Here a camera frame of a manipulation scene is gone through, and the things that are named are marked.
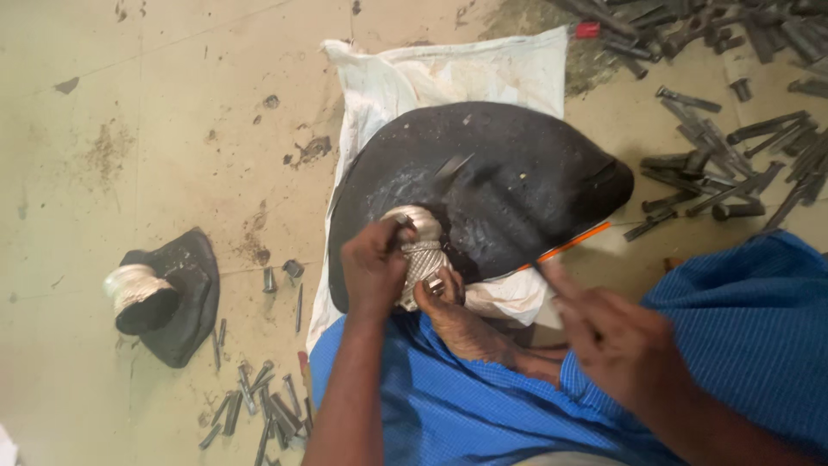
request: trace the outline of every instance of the pile of metal tools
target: pile of metal tools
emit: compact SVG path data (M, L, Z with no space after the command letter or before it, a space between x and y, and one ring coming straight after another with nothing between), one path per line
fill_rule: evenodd
M751 158L763 150L772 155L786 155L794 160L786 182L795 182L785 202L768 221L764 230L778 228L785 216L797 204L812 205L826 184L828 177L828 130L817 133L818 124L806 111L785 114L774 119L751 124L725 137L708 118L702 118L696 109L718 113L721 105L688 95L682 95L662 86L656 93L662 105L681 124L677 130L695 149L689 153L647 157L641 161L642 175L679 189L679 192L656 201L645 201L642 209L651 216L637 228L624 234L627 241L638 238L654 226L677 218L675 205L696 201L686 210L687 216L697 216L710 207L717 221L734 217L763 216L765 206L758 196L786 167L773 160L764 172L755 172ZM768 136L754 148L740 153L735 147L745 139ZM732 199L739 201L727 203Z
M305 271L305 266L296 260L288 260L282 266L282 270L287 274L291 285L296 285L295 279L299 279ZM273 267L266 267L264 269L264 289L266 294L274 294L277 291L275 279L273 276ZM299 284L298 301L296 303L296 333L300 330L301 324L301 306L302 306L302 284ZM227 319L221 319L221 327L218 336L216 336L215 329L213 330L213 355L215 359L216 371L221 368L221 348L224 346L224 335L227 332ZM271 373L273 369L273 362L265 361L262 364L262 369L259 371L256 378L251 385L248 382L247 373L248 364L242 362L238 367L238 390L228 391L221 405L216 410L213 416L213 421L210 424L212 430L207 434L205 439L199 444L199 449L206 449L216 435L224 430L225 436L232 436L236 431L236 422L238 421L238 413L242 410L242 406L247 409L250 415L256 415L256 398L259 400L259 406L262 410L262 418L264 420L264 428L262 430L262 438L259 440L259 446L256 453L255 466L274 466L280 464L278 460L271 461L265 455L265 448L269 439L276 439L279 442L279 448L284 451L287 449L289 442L296 438L300 441L306 441L311 435L313 428L313 420L311 418L311 402L305 398L306 416L304 420L300 420L302 416L299 400L296 397L296 390L293 386L293 379L291 374L285 375L282 380L287 390L287 394L291 399L291 408L289 409L282 398L277 394L270 393L270 380L275 374ZM227 413L224 418L224 425L219 423L219 419L223 413Z
M296 390L293 387L291 374L287 374L282 378L287 394L291 399L291 408L288 408L278 393L272 395L270 393L270 381L276 376L276 374L272 373L273 363L265 361L262 364L262 369L256 375L252 385L248 382L247 367L248 364L246 362L243 362L238 367L238 390L228 391L225 394L210 424L213 428L199 444L199 448L206 449L215 436L222 430L226 436L233 435L236 431L238 413L244 407L248 414L251 416L256 415L256 398L258 398L258 404L262 410L264 427L262 429L262 438L259 441L254 465L262 466L265 464L266 466L273 466L279 464L279 461L271 461L265 455L267 441L269 439L276 439L279 442L279 448L284 451L287 449L291 439L295 437L307 439L313 428L311 402L305 398L306 416L304 420L300 420L302 410L299 406L299 400L296 398ZM219 419L225 412L224 426L222 426L219 423Z
M735 36L730 27L737 24L761 63L772 62L775 52L790 46L801 58L801 68L828 76L828 2L824 0L551 1L586 22L598 23L599 27L579 27L578 31L590 34L576 36L599 36L604 48L617 54L638 79L647 76L638 61L671 61L696 39L703 39L719 55L742 46L747 40ZM645 2L651 7L643 14L629 14L640 12ZM737 86L747 89L746 85L743 81ZM828 98L828 82L823 80L797 80L788 90ZM744 97L739 95L742 101L749 99Z

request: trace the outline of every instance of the white sack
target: white sack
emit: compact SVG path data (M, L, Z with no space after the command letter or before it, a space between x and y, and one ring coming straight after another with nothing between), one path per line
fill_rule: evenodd
M421 46L377 55L357 52L342 41L322 47L337 66L345 97L335 186L369 139L409 110L468 100L516 104L558 119L564 116L566 28L537 36L506 37L460 46ZM330 231L333 202L325 216ZM307 351L343 314L328 289L328 245L313 304ZM529 325L541 307L546 285L531 270L471 284L466 305L491 317L515 318Z

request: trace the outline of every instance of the finger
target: finger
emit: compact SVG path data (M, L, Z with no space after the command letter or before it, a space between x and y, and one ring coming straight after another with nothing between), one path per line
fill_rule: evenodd
M463 275L461 275L457 270L452 270L451 275L455 277L457 289L460 292L460 301L458 303L465 304L465 283L463 281Z
M443 291L443 300L448 301L449 303L456 303L457 299L457 283L455 283L455 278L451 274L451 271L448 267L440 267L437 270L437 277L443 280L443 285L445 286L445 290Z
M628 316L636 316L642 313L651 312L649 309L642 308L637 304L630 303L624 296L621 296L618 293L615 293L611 289L606 289L603 287L598 287L595 289L595 292L610 306L612 306L615 310L628 315Z
M428 286L425 280L420 280L414 284L414 301L416 301L422 312L429 316L439 312L440 307L444 304L431 292L431 287Z
M566 299L572 311L580 314L601 334L614 337L630 327L626 316L601 296L597 289L587 289L576 299Z
M401 223L396 216L373 223L369 227L370 231L368 231L368 241L379 253L397 249L399 246L399 241L397 239L400 238L400 236L406 240L412 240L416 236L416 232L413 230L411 222Z
M408 261L402 251L395 250L388 258L388 273L394 278L395 284L399 285L400 292L406 283L406 273L408 272Z
M571 307L568 299L555 298L552 302L561 314L566 340L572 346L581 364L588 366L600 353L598 343L595 341L595 328Z
M541 270L543 276L549 280L549 283L555 291L564 298L577 299L584 292L578 282L566 273L566 269L557 260L547 260L541 263Z

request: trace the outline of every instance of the beige floor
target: beige floor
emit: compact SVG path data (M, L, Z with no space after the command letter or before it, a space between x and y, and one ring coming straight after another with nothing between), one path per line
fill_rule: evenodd
M364 0L359 8L354 15L349 0L0 5L0 423L25 464L252 462L258 416L242 413L237 434L204 452L196 445L242 360L272 359L304 393L296 351L310 313L294 334L297 289L278 275L276 297L263 295L257 253L269 250L270 265L306 264L310 309L343 110L320 42L353 37L376 52L535 33L548 19L540 0ZM566 118L633 165L690 148L653 98L662 83L724 104L714 120L725 131L797 109L828 123L824 100L785 91L801 74L790 59L760 67L747 47L715 56L695 43L646 80L621 70L568 99ZM757 95L747 104L727 88L742 75ZM76 76L69 94L53 88ZM269 95L277 108L263 107ZM300 159L299 148L325 138L333 150ZM760 156L757 168L767 163ZM777 181L765 202L777 205L787 188ZM640 201L669 191L639 178L614 226L563 260L587 284L636 298L660 276L662 257L735 245L763 224L703 215L625 243L621 234L643 219ZM786 226L828 250L826 219L820 201L797 208ZM173 370L119 336L101 292L127 250L156 248L193 226L209 235L221 272L219 316L229 332L218 374L209 344ZM275 442L268 453L286 466L301 458Z

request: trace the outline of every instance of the foot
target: foot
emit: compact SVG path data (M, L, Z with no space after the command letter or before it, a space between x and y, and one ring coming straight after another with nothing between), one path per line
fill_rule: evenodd
M465 308L460 274L443 268L437 275L445 285L443 293L438 296L428 284L419 282L414 287L414 299L431 318L437 335L455 356L467 361L497 362L512 371L557 386L560 363L520 348Z

